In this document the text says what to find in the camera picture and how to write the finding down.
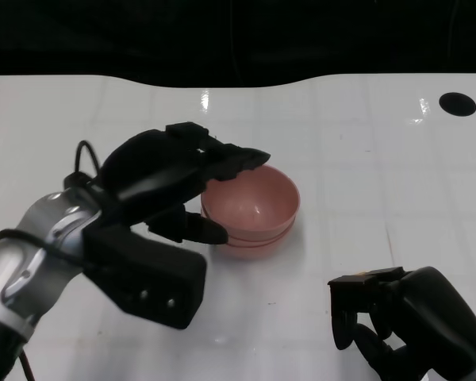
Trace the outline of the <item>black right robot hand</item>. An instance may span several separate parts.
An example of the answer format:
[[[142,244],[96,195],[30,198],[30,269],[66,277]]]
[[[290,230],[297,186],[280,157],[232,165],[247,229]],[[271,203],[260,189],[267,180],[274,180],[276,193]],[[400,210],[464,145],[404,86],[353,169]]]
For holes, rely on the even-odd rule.
[[[391,267],[329,281],[332,335],[356,344],[382,380],[476,380],[476,315],[433,267]]]

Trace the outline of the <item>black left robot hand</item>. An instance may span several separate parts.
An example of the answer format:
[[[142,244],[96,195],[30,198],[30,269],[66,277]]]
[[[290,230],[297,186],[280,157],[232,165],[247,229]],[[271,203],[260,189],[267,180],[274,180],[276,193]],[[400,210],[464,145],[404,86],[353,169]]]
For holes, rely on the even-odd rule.
[[[126,225],[143,222],[150,232],[174,242],[225,244],[225,228],[186,211],[186,203],[202,194],[209,181],[235,179],[270,157],[256,148],[222,143],[188,121],[128,139],[105,160],[98,181],[118,201]]]

